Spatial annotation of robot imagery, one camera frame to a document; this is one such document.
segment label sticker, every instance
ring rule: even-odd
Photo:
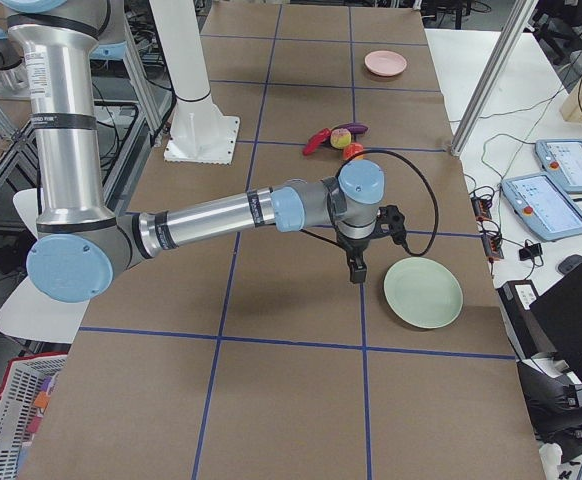
[[[51,84],[49,83],[49,62],[44,52],[32,52],[24,54],[29,75],[29,89],[31,98],[48,98],[51,96]]]
[[[525,310],[530,310],[530,306],[536,300],[535,292],[531,285],[516,285],[516,291],[518,292],[518,297]]]

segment black rubber band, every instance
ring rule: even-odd
[[[98,38],[98,29],[87,25],[86,23],[76,22],[75,20],[69,20],[67,18],[52,17],[51,15],[38,15],[36,13],[29,14],[17,14],[11,15],[7,18],[7,26],[9,28],[16,27],[18,25],[26,24],[43,25],[46,27],[60,27],[67,28],[69,30],[74,30],[76,32],[84,33],[93,37]]]
[[[168,210],[155,214],[155,233],[158,237],[158,243],[163,250],[173,250],[178,248],[178,245],[173,241],[169,225],[167,224]]]
[[[182,100],[183,102],[195,103],[195,102],[201,102],[202,100],[206,99],[209,95],[211,95],[211,90],[209,90],[209,93],[207,93],[204,97],[196,98],[195,100],[187,100],[186,98],[179,97],[175,92],[174,92],[174,95],[176,96],[176,98],[178,100]]]
[[[247,192],[247,201],[249,202],[249,210],[251,210],[251,217],[253,224],[257,227],[265,225],[264,215],[262,215],[262,206],[260,205],[260,197],[256,190],[249,190]]]
[[[114,227],[118,224],[115,217],[107,218],[106,220],[98,220],[97,222],[88,223],[67,223],[65,225],[50,225],[46,223],[38,223],[38,232],[41,233],[76,233],[76,232],[92,232],[94,230],[103,230],[105,228]]]
[[[78,113],[34,113],[31,126],[35,129],[97,130],[95,117]]]
[[[22,59],[18,57],[18,60],[13,65],[5,65],[0,70],[1,71],[11,70],[12,68],[18,67],[20,65],[22,65]]]
[[[139,213],[136,213],[131,218],[131,232],[133,233],[133,241],[135,242],[135,247],[138,249],[138,252],[140,252],[140,255],[142,255],[142,258],[144,258],[145,260],[149,260],[149,259],[153,258],[149,254],[149,252],[147,252],[147,249],[144,248],[144,243],[142,242],[142,235],[140,234],[140,214]]]
[[[104,21],[102,22],[102,26],[98,30],[98,37],[104,33],[104,31],[109,26],[109,21],[111,21],[111,0],[107,0],[107,13],[104,16]]]

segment white table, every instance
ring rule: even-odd
[[[477,31],[427,30],[433,61],[445,96],[445,106],[449,119],[462,118],[467,103],[475,89],[484,65],[489,58],[499,33]],[[524,34],[516,46],[508,65],[498,80],[483,116],[492,113],[509,112],[530,107],[541,100],[552,97],[562,84],[553,67],[544,56],[531,34]],[[567,97],[561,91],[549,104],[542,120],[535,127],[528,141],[548,138],[582,138],[582,124],[565,122],[559,112]],[[462,152],[461,160],[467,174],[473,176],[478,185],[496,187],[498,176],[480,163],[484,142],[498,133],[508,133],[525,139],[534,123],[540,118],[545,104],[533,110],[505,116],[482,119],[478,122],[471,138]],[[487,145],[487,161],[498,171],[504,172],[511,162],[520,143],[507,137],[498,137]],[[518,153],[507,178],[541,171],[532,145],[524,145]],[[499,196],[492,212],[498,220]],[[501,206],[500,224],[505,238],[518,243],[525,239],[539,241],[515,216],[506,201]],[[558,242],[542,244],[545,266],[536,268],[531,276],[539,293],[543,293],[561,278],[557,265],[569,255],[582,255],[582,236],[571,237]],[[522,279],[530,270],[530,262],[518,260],[519,247],[505,242],[504,261],[496,262],[494,284],[501,286],[507,280]]]

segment pink plate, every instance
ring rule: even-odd
[[[402,55],[388,50],[371,52],[364,57],[364,64],[369,71],[381,77],[392,77],[407,68],[407,61]]]

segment black office chair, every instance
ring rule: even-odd
[[[539,24],[542,17],[547,16],[544,23]],[[562,60],[567,56],[567,53],[558,45],[556,39],[566,40],[565,46],[570,44],[578,38],[577,35],[567,35],[556,32],[549,28],[551,19],[559,19],[567,24],[567,26],[574,28],[582,26],[582,0],[578,0],[577,5],[565,5],[565,0],[540,0],[533,15],[533,22],[535,26],[534,36],[538,40],[544,40],[549,47],[558,55],[553,61],[555,65],[562,63]]]

